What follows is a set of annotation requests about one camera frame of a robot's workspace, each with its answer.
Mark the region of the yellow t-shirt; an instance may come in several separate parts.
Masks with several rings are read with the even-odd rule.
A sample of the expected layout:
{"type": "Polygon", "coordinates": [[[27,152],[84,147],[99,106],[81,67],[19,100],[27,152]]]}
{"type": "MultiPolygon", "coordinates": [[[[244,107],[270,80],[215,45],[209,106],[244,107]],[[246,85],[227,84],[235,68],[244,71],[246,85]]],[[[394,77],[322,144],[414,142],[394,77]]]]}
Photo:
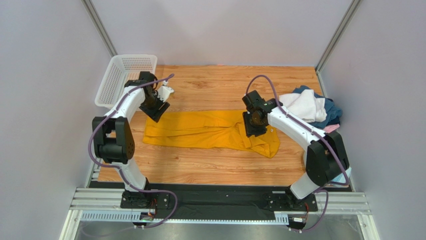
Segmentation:
{"type": "Polygon", "coordinates": [[[242,110],[166,112],[159,122],[147,119],[143,143],[165,147],[224,148],[274,157],[280,139],[273,127],[260,136],[246,135],[242,110]]]}

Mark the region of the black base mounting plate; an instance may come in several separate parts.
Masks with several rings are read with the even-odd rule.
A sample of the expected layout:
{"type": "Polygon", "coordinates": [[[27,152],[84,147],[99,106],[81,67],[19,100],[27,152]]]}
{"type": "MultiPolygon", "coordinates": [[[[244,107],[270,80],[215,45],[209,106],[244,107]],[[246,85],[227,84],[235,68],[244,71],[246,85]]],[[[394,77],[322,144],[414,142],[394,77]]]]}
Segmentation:
{"type": "Polygon", "coordinates": [[[311,194],[291,200],[285,186],[232,186],[151,183],[149,201],[121,196],[122,209],[151,211],[155,217],[172,220],[267,221],[275,212],[318,213],[320,200],[311,194]]]}

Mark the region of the white t-shirt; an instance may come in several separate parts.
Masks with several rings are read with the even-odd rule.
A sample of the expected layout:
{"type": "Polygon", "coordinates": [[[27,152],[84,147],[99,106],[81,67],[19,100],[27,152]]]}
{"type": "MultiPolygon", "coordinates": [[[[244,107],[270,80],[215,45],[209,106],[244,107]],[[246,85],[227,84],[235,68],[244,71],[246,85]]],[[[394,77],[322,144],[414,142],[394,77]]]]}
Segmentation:
{"type": "Polygon", "coordinates": [[[293,115],[307,123],[323,122],[327,118],[326,99],[315,97],[312,89],[305,89],[301,93],[280,95],[279,101],[293,115]]]}

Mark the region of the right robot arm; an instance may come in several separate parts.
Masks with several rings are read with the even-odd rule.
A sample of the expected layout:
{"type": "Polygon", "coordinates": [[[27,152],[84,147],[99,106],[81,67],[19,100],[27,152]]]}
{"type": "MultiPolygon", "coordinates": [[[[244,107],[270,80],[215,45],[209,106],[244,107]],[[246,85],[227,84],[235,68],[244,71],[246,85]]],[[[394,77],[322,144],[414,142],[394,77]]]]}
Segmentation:
{"type": "Polygon", "coordinates": [[[304,174],[288,188],[291,200],[303,200],[327,184],[336,184],[335,178],[350,168],[342,136],[324,132],[304,122],[272,98],[265,100],[254,90],[242,101],[246,106],[243,121],[247,137],[265,135],[271,129],[279,130],[304,150],[304,174]]]}

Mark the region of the white plastic basket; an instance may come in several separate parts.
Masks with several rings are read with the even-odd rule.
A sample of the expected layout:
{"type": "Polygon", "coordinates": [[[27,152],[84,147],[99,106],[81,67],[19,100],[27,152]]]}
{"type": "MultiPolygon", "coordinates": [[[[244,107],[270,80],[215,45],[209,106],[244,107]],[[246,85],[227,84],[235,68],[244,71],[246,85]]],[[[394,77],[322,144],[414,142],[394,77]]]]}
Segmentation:
{"type": "Polygon", "coordinates": [[[158,57],[153,54],[119,54],[108,64],[94,103],[111,109],[121,98],[125,83],[136,80],[140,72],[155,73],[158,57]]]}

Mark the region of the blue t-shirt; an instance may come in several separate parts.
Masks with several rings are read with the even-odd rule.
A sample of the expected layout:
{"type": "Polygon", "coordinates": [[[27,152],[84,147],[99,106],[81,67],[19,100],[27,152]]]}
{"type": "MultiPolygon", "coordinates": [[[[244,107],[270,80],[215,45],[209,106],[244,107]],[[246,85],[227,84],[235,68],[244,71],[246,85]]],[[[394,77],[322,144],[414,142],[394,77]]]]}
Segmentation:
{"type": "Polygon", "coordinates": [[[343,110],[336,106],[334,101],[331,98],[326,98],[316,92],[313,92],[314,97],[317,100],[324,101],[324,110],[326,113],[326,118],[324,121],[315,120],[310,122],[312,126],[318,129],[324,129],[326,126],[340,124],[340,117],[343,115],[343,110]]]}

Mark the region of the pink garment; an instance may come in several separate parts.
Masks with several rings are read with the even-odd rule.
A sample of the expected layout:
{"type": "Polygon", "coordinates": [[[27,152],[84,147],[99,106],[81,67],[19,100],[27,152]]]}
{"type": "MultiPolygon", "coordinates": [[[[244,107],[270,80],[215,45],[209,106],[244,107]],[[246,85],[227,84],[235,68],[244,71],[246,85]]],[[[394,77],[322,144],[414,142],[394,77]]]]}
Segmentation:
{"type": "Polygon", "coordinates": [[[331,124],[331,125],[327,125],[323,131],[326,133],[331,133],[333,131],[336,131],[338,128],[340,127],[340,124],[331,124]]]}

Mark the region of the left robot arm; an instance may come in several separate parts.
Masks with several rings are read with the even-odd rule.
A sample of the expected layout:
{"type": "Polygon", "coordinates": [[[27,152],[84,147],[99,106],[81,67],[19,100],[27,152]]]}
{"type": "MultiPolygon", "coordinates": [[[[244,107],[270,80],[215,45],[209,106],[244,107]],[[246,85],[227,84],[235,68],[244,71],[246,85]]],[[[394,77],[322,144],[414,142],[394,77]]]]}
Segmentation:
{"type": "Polygon", "coordinates": [[[150,201],[154,190],[134,159],[136,143],[130,127],[135,113],[141,110],[155,123],[169,108],[168,98],[174,90],[168,82],[175,75],[158,79],[149,71],[124,85],[118,102],[104,116],[92,120],[88,153],[98,166],[116,170],[124,182],[124,197],[150,201]]]}

